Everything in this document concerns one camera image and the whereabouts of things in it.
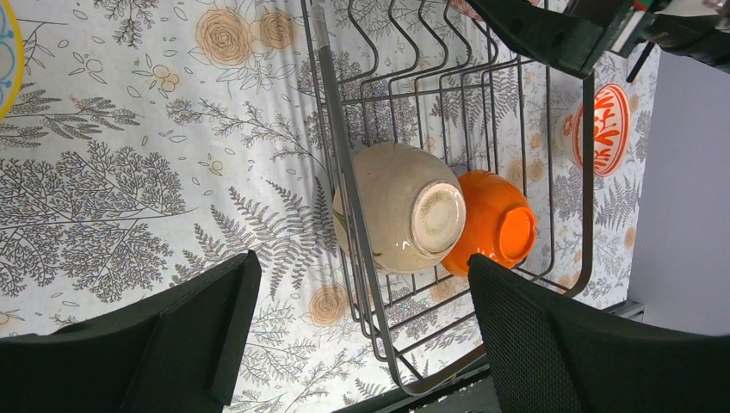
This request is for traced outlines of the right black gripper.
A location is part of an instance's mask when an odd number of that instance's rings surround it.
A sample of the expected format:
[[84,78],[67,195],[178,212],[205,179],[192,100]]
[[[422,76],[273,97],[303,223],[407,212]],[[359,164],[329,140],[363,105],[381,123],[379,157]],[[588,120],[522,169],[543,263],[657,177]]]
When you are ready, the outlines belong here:
[[562,11],[528,1],[468,4],[511,51],[581,79],[594,71],[609,44],[624,58],[646,44],[645,55],[658,47],[708,66],[729,65],[728,1],[578,0]]

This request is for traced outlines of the yellow patterned bowl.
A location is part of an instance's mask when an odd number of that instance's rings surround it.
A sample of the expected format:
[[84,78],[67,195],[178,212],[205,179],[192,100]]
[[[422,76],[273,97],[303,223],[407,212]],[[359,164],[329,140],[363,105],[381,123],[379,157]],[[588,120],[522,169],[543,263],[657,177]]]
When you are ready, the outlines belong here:
[[1,0],[1,118],[13,106],[22,84],[24,46],[19,22],[8,0]]

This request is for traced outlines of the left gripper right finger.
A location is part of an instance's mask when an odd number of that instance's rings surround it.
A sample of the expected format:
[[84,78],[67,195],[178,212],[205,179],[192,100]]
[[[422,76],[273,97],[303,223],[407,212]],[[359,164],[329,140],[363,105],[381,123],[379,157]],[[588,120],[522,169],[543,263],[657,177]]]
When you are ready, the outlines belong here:
[[505,412],[726,412],[729,339],[600,311],[473,255],[468,281]]

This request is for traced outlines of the red white patterned bowl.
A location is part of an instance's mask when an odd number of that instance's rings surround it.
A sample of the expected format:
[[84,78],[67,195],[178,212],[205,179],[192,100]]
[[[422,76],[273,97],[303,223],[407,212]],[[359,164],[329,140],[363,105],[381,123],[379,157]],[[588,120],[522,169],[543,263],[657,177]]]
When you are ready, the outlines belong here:
[[[560,117],[552,132],[557,147],[579,167],[583,165],[583,119],[584,104],[577,100]],[[597,91],[592,120],[594,174],[610,176],[622,164],[631,133],[629,102],[619,84],[608,83]]]

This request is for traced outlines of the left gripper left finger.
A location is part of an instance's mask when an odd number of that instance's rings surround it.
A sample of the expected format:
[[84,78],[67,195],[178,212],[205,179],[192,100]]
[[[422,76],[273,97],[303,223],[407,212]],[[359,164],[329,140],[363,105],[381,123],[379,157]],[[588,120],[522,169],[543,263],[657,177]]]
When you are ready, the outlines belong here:
[[4,412],[220,412],[257,304],[254,251],[49,335],[1,341]]

